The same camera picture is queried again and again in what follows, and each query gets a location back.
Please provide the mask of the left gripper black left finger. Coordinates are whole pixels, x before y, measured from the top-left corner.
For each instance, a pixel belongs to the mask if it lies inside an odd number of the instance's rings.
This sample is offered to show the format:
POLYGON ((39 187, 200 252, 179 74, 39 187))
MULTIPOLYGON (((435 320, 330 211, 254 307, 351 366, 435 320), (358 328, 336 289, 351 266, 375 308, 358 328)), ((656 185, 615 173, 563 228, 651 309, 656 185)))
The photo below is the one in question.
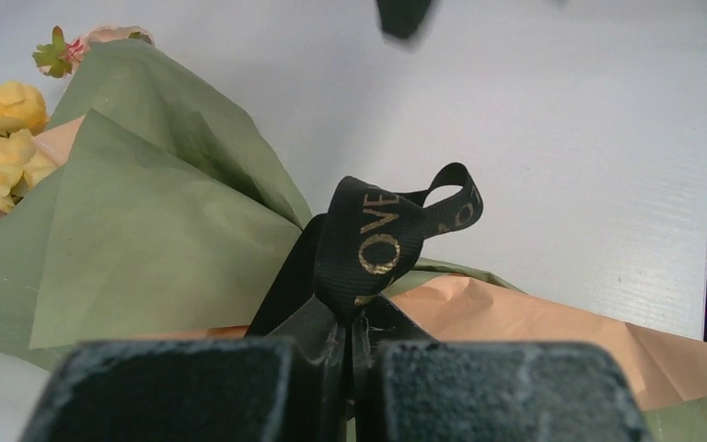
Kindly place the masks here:
POLYGON ((346 330, 310 299, 264 337, 99 341, 52 374, 25 441, 336 441, 346 330))

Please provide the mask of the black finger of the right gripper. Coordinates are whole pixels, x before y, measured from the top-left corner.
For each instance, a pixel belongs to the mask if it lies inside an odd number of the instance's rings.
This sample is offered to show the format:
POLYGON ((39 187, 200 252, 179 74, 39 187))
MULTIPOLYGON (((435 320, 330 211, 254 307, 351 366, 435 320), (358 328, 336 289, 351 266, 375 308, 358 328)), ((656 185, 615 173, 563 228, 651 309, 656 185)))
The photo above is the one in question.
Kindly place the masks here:
POLYGON ((400 44, 414 44, 430 20, 435 0, 376 0, 381 34, 400 44))

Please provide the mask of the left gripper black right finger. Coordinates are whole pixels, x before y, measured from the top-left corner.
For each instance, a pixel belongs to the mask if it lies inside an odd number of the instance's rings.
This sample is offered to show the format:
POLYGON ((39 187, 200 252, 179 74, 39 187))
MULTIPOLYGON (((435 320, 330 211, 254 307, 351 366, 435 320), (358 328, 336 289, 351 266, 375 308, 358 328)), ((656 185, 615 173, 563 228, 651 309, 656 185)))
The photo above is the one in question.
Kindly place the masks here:
POLYGON ((361 441, 652 439, 620 366, 590 343, 443 343, 384 297, 351 343, 361 441))

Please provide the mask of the yellow flower stem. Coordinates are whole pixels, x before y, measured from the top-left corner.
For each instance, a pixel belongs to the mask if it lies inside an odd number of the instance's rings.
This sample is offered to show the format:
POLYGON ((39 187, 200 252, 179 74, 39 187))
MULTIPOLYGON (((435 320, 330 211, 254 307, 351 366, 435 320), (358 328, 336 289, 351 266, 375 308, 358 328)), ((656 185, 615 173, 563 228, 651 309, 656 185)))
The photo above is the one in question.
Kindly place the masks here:
POLYGON ((17 81, 0 85, 0 212, 9 213, 59 165, 34 143, 49 122, 45 99, 17 81))

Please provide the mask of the pink flower stem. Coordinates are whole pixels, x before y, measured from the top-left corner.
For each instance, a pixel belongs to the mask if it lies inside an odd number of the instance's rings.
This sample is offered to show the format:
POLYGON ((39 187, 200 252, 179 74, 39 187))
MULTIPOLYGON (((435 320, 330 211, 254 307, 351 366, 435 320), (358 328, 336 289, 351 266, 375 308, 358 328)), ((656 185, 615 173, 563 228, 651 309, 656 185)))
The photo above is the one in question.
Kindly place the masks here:
POLYGON ((76 71, 93 45, 126 39, 155 45, 152 33, 138 26, 102 26, 71 41, 67 41, 63 30, 55 26, 52 41, 37 45, 31 57, 43 75, 64 78, 76 71))

